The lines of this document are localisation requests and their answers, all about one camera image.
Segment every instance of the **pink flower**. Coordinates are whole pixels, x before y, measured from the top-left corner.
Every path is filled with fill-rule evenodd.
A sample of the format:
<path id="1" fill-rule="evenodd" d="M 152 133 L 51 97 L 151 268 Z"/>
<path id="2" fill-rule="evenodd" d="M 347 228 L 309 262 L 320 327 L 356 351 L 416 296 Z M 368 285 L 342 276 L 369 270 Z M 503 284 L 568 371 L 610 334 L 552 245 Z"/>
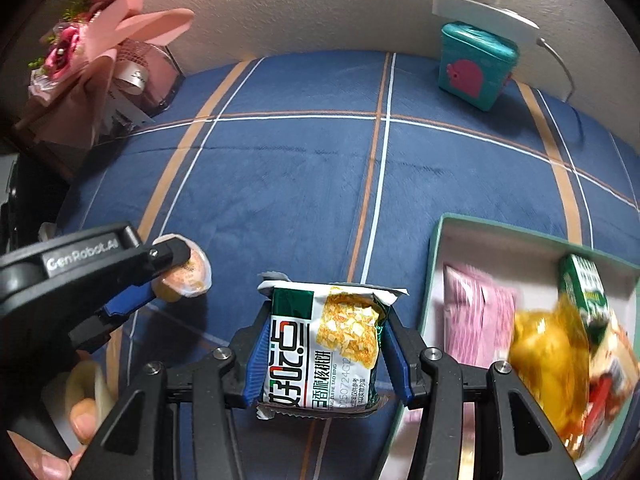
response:
<path id="1" fill-rule="evenodd" d="M 57 43 L 44 62 L 44 69 L 50 78 L 57 80 L 68 72 L 80 39 L 80 27 L 77 25 L 69 25 L 60 33 Z"/>

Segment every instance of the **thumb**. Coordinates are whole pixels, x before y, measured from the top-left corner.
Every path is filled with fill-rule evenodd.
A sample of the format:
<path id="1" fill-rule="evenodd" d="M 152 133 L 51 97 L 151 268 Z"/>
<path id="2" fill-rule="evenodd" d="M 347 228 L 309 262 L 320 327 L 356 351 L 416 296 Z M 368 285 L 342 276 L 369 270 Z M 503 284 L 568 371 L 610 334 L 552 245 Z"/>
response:
<path id="1" fill-rule="evenodd" d="M 71 468 L 66 460 L 53 456 L 13 431 L 7 433 L 38 480 L 69 480 Z"/>

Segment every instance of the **blue gripper pad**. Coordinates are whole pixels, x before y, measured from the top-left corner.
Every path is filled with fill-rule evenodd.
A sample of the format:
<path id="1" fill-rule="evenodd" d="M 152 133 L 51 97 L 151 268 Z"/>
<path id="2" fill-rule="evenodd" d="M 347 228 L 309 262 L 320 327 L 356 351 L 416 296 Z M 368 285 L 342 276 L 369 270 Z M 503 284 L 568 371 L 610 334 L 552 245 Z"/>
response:
<path id="1" fill-rule="evenodd" d="M 113 316 L 114 314 L 128 316 L 155 298 L 156 295 L 151 289 L 151 282 L 145 283 L 145 285 L 142 286 L 131 285 L 114 298 L 111 298 L 104 306 L 104 311 L 109 316 Z"/>
<path id="2" fill-rule="evenodd" d="M 385 358 L 386 369 L 394 391 L 406 406 L 414 398 L 409 383 L 409 367 L 389 323 L 385 323 L 382 331 L 382 355 Z"/>
<path id="3" fill-rule="evenodd" d="M 262 389 L 264 378 L 267 375 L 269 364 L 269 326 L 271 316 L 264 322 L 260 335 L 255 342 L 254 349 L 246 364 L 246 374 L 244 376 L 244 390 L 242 398 L 246 406 L 251 406 L 262 399 Z"/>

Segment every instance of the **pink elephant design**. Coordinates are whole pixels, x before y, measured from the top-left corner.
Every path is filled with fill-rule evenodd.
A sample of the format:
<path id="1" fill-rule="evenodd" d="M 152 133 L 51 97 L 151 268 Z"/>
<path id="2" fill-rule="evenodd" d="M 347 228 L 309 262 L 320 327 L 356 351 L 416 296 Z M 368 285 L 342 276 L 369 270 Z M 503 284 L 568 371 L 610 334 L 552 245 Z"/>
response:
<path id="1" fill-rule="evenodd" d="M 478 99 L 482 88 L 482 69 L 471 60 L 459 59 L 447 65 L 449 84 L 465 94 Z"/>

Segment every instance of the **metal screw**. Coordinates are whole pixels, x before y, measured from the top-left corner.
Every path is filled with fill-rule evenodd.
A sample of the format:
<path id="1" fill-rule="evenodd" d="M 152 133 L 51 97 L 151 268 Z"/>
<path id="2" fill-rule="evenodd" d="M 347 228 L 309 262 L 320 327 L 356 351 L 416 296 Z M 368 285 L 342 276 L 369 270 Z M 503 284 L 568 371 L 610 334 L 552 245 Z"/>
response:
<path id="1" fill-rule="evenodd" d="M 229 359 L 233 354 L 234 353 L 231 351 L 231 348 L 227 348 L 226 346 L 221 346 L 213 351 L 213 357 L 220 359 L 221 361 Z"/>
<path id="2" fill-rule="evenodd" d="M 145 374 L 156 375 L 162 371 L 162 363 L 158 361 L 151 361 L 145 365 Z"/>
<path id="3" fill-rule="evenodd" d="M 442 351 L 438 348 L 434 348 L 429 347 L 424 351 L 424 356 L 429 360 L 429 361 L 439 361 L 440 359 L 442 359 Z"/>
<path id="4" fill-rule="evenodd" d="M 507 361 L 496 361 L 494 368 L 499 374 L 508 374 L 511 372 L 511 365 Z"/>

